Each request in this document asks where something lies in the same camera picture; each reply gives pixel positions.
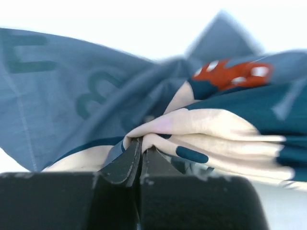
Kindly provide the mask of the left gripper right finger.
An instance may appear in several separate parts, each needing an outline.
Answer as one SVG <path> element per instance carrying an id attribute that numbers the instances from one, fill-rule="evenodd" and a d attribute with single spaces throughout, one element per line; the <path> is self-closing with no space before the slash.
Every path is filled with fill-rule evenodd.
<path id="1" fill-rule="evenodd" d="M 182 174 L 154 148 L 142 156 L 140 190 L 144 230 L 268 228 L 258 194 L 248 180 Z"/>

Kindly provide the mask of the blue letter print pillowcase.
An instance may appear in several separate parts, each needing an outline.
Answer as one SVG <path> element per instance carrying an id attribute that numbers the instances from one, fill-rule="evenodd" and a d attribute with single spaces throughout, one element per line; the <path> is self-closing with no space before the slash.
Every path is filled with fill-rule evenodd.
<path id="1" fill-rule="evenodd" d="M 307 188 L 307 53 L 259 54 L 220 14 L 161 63 L 0 31 L 0 147 L 26 172 L 98 171 L 142 139 L 186 173 Z"/>

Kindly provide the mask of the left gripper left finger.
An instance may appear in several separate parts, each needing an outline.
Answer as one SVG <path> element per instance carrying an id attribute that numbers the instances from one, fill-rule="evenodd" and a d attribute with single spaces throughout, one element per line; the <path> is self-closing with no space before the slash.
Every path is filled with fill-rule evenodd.
<path id="1" fill-rule="evenodd" d="M 3 230 L 136 230 L 141 139 L 98 172 L 0 175 Z"/>

